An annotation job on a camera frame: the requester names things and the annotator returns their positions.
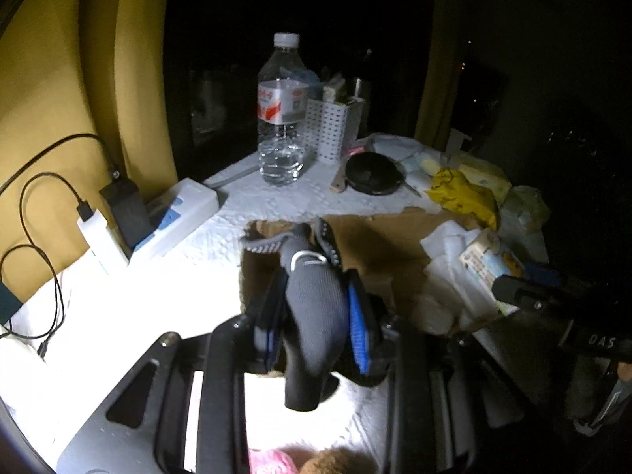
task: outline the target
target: table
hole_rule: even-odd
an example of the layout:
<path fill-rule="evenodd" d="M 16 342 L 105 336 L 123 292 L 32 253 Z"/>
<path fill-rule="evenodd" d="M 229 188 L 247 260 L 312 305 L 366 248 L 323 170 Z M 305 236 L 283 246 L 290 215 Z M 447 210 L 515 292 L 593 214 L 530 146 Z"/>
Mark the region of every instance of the table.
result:
<path fill-rule="evenodd" d="M 248 156 L 207 183 L 233 177 L 256 162 L 255 155 Z M 24 393 L 29 401 L 39 394 L 39 402 L 15 412 L 42 457 L 56 464 L 83 422 L 160 334 L 204 334 L 239 313 L 239 238 L 249 221 L 308 221 L 316 215 L 370 215 L 408 206 L 440 211 L 427 196 L 404 187 L 390 196 L 367 196 L 352 189 L 335 194 L 329 185 L 336 171 L 337 166 L 316 163 L 296 183 L 282 188 L 265 184 L 258 172 L 249 174 L 220 188 L 219 212 L 164 257 L 107 276 L 88 252 L 64 270 L 60 281 L 68 316 L 51 340 L 47 372 L 34 376 Z M 14 323 L 32 330 L 48 326 L 52 295 L 49 282 L 24 305 Z M 336 394 L 318 410 L 296 413 L 283 406 L 283 382 L 246 377 L 251 448 L 285 446 L 310 454 L 344 444 L 381 459 L 386 386 L 366 389 L 342 379 Z M 189 422 L 192 434 L 195 425 Z M 302 430 L 298 437 L 296 430 Z M 194 465 L 191 455 L 187 462 L 188 468 Z"/>

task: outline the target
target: water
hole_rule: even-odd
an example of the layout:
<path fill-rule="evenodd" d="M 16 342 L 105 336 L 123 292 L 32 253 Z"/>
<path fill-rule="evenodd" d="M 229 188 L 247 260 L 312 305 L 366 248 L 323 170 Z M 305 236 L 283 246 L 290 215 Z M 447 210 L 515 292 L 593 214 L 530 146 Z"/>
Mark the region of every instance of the water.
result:
<path fill-rule="evenodd" d="M 305 157 L 295 124 L 259 124 L 259 171 L 263 180 L 281 186 L 296 181 Z"/>

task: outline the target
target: white napkin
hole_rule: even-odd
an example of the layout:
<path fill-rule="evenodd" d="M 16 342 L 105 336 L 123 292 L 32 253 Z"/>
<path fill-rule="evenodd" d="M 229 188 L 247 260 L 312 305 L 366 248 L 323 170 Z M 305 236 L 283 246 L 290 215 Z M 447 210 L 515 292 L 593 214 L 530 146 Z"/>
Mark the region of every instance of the white napkin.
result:
<path fill-rule="evenodd" d="M 445 334 L 456 318 L 464 328 L 476 318 L 497 313 L 493 298 L 459 261 L 479 233 L 479 229 L 467 231 L 455 221 L 446 221 L 419 241 L 431 262 L 424 269 L 427 279 L 412 317 L 426 333 Z"/>
<path fill-rule="evenodd" d="M 37 351 L 16 337 L 0 339 L 0 397 L 40 454 L 55 440 L 57 383 Z"/>

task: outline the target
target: bottle cap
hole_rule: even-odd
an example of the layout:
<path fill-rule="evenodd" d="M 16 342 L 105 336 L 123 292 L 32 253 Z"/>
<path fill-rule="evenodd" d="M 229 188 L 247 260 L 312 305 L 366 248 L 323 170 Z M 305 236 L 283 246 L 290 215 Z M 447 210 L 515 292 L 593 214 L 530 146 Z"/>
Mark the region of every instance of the bottle cap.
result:
<path fill-rule="evenodd" d="M 290 34 L 279 32 L 274 34 L 275 48 L 298 48 L 298 42 L 301 36 L 299 34 Z"/>

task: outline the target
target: white cloth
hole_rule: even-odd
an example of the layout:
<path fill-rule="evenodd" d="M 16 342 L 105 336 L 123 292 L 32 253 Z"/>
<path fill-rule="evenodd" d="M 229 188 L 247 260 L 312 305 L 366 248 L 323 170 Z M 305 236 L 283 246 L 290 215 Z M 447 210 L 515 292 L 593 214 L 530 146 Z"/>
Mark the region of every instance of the white cloth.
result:
<path fill-rule="evenodd" d="M 384 133 L 371 134 L 373 150 L 375 153 L 388 156 L 391 160 L 399 162 L 412 154 L 418 153 L 424 149 L 424 146 L 410 137 L 401 137 L 400 135 L 390 135 Z"/>
<path fill-rule="evenodd" d="M 457 318 L 464 329 L 475 318 L 497 313 L 493 297 L 459 261 L 479 233 L 479 229 L 467 231 L 455 221 L 446 221 L 419 241 L 431 262 L 424 270 L 427 280 L 417 298 L 413 321 L 425 332 L 443 335 Z"/>
<path fill-rule="evenodd" d="M 248 156 L 207 182 L 228 179 L 256 161 L 256 155 Z M 50 426 L 44 435 L 54 440 L 38 452 L 51 466 L 162 333 L 204 334 L 239 313 L 239 238 L 248 221 L 307 221 L 316 215 L 370 215 L 410 206 L 432 213 L 440 210 L 427 196 L 404 187 L 389 196 L 368 196 L 350 188 L 335 194 L 329 186 L 336 170 L 337 166 L 315 164 L 296 183 L 281 188 L 267 185 L 255 172 L 218 190 L 220 203 L 227 196 L 219 212 L 164 257 L 107 276 L 88 252 L 64 270 L 61 283 L 68 315 L 45 359 L 51 379 L 57 381 L 45 382 L 41 377 L 33 381 L 43 391 L 56 394 L 54 415 L 43 419 L 39 410 L 14 403 L 21 406 L 14 408 L 16 415 L 26 412 L 20 425 L 27 436 L 33 430 L 26 426 Z M 18 312 L 13 320 L 16 331 L 46 329 L 53 308 L 53 287 L 48 282 Z M 9 370 L 15 370 L 15 378 L 0 374 L 2 398 L 29 369 L 19 362 L 12 365 Z M 386 428 L 384 387 L 364 389 L 343 382 L 318 411 L 300 414 L 283 407 L 282 388 L 282 380 L 248 377 L 246 419 L 251 448 L 321 450 L 345 444 L 380 461 Z"/>
<path fill-rule="evenodd" d="M 16 337 L 0 340 L 2 401 L 36 449 L 45 450 L 55 439 L 58 416 L 55 373 L 37 351 Z"/>

